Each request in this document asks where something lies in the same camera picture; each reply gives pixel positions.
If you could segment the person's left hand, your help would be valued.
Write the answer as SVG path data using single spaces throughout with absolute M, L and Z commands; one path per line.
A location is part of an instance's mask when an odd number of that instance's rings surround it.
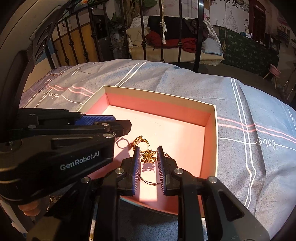
M 40 214 L 40 200 L 35 200 L 31 203 L 19 205 L 18 208 L 26 215 L 34 217 Z

